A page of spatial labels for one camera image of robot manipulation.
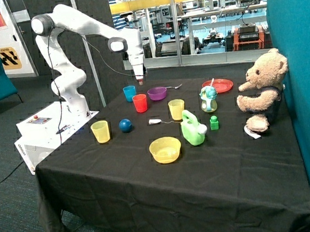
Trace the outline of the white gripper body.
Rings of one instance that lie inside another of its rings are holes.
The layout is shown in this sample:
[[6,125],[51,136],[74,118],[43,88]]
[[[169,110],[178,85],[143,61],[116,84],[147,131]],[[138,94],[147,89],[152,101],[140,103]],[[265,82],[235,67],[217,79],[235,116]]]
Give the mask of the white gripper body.
[[146,68],[144,67],[144,54],[130,54],[128,60],[132,66],[135,78],[144,78],[146,75]]

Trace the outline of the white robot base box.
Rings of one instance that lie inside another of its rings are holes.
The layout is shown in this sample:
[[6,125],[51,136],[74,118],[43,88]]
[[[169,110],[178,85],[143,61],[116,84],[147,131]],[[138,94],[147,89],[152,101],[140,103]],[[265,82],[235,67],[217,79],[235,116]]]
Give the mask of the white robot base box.
[[85,111],[75,116],[66,102],[53,102],[16,125],[21,138],[16,149],[32,175],[36,166],[81,129],[97,111]]

